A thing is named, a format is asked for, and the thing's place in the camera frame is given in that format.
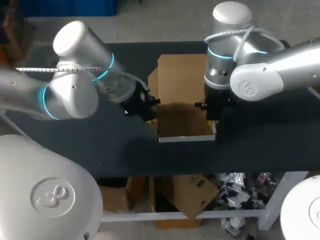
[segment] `cardboard flap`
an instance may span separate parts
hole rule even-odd
[[[157,119],[160,138],[213,134],[206,120],[206,111],[194,105],[185,103],[161,105]]]
[[[153,176],[149,177],[149,195],[150,195],[150,205],[152,211],[156,212],[156,192],[155,192],[155,178]]]
[[[128,191],[130,197],[132,197],[134,201],[141,199],[145,188],[145,182],[146,178],[144,176],[128,178],[125,189]]]
[[[159,190],[188,219],[195,219],[219,193],[203,175],[163,177]]]
[[[99,186],[103,210],[117,212],[118,210],[129,211],[129,200],[127,190],[125,188],[114,188],[108,186]]]
[[[156,68],[150,75],[148,76],[148,87],[150,89],[150,95],[155,98],[159,98],[158,91],[158,68]]]
[[[205,99],[205,54],[169,54],[158,59],[161,104],[194,104]]]

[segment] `table top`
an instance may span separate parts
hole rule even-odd
[[[106,44],[127,71],[147,82],[161,54],[205,54],[204,42]],[[34,47],[26,67],[54,67],[52,47]],[[30,73],[49,81],[50,73]],[[148,124],[124,116],[99,98],[86,119],[39,121],[27,114],[6,116],[45,148],[87,169],[96,179],[227,172],[319,171],[320,100],[307,89],[226,108],[215,142],[157,143]]]

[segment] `open cardboard box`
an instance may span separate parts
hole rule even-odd
[[[156,228],[194,228],[204,223],[196,217],[217,196],[219,189],[203,175],[149,177],[150,204],[153,212],[181,211],[188,219],[156,220]],[[157,200],[164,197],[174,208],[163,207]]]
[[[102,195],[103,210],[117,213],[129,211],[141,199],[146,178],[105,178],[97,180]]]
[[[214,141],[215,125],[206,111],[195,107],[205,100],[205,54],[161,55],[149,75],[150,94],[159,98],[157,134],[159,143]]]

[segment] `pile of clutter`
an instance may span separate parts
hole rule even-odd
[[[279,180],[269,172],[228,172],[214,174],[210,179],[220,188],[212,202],[213,210],[257,210],[265,208]],[[221,219],[222,227],[234,238],[241,235],[245,217]]]

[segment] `logo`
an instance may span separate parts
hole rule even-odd
[[[36,203],[41,204],[44,207],[56,208],[59,204],[59,200],[65,199],[67,197],[67,191],[68,190],[65,187],[57,185],[53,190],[53,194],[49,194],[47,192],[45,194],[45,197],[39,198]]]
[[[65,215],[75,203],[75,191],[66,180],[52,177],[38,182],[32,189],[33,208],[47,217]]]
[[[313,225],[320,229],[320,197],[311,203],[309,207],[309,218]]]

